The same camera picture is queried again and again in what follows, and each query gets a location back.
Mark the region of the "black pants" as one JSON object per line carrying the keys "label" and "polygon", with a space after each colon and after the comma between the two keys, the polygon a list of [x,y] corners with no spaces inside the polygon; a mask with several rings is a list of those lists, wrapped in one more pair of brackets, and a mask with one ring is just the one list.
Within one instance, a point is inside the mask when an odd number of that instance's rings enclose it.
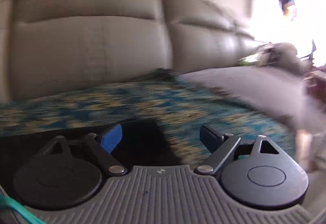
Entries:
{"label": "black pants", "polygon": [[[133,166],[164,167],[182,163],[154,119],[123,120],[118,125],[122,127],[122,138],[110,144],[108,154],[127,170]],[[11,191],[16,171],[57,136],[66,138],[72,157],[89,161],[105,173],[107,167],[99,160],[99,148],[92,148],[90,142],[100,144],[103,135],[116,126],[113,123],[1,137],[1,186]]]}

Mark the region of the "grey blanket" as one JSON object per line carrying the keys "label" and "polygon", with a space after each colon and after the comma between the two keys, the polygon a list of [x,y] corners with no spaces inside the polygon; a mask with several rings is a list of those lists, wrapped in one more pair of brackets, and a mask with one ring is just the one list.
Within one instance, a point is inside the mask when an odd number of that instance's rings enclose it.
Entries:
{"label": "grey blanket", "polygon": [[325,107],[309,95],[302,62],[290,43],[267,45],[257,65],[209,68],[182,74],[181,79],[222,88],[292,130],[325,132]]}

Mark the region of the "beige leather sofa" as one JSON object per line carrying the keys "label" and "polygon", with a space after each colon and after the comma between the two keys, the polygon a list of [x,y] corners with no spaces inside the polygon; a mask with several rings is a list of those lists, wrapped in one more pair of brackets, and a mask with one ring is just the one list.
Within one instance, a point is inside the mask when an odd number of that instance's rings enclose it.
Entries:
{"label": "beige leather sofa", "polygon": [[235,67],[254,37],[163,18],[78,16],[23,23],[1,1],[1,102],[128,81],[157,68],[181,73]]}

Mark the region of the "blue paisley sofa cover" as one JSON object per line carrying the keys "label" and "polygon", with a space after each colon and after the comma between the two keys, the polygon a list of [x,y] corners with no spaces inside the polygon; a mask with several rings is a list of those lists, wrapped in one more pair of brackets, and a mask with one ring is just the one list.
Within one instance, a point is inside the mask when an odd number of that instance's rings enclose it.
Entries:
{"label": "blue paisley sofa cover", "polygon": [[291,157],[296,154],[295,133],[282,121],[223,88],[192,84],[163,69],[129,82],[2,104],[1,136],[145,118],[157,121],[175,155],[190,166],[208,156],[199,141],[202,125],[248,140],[265,135]]}

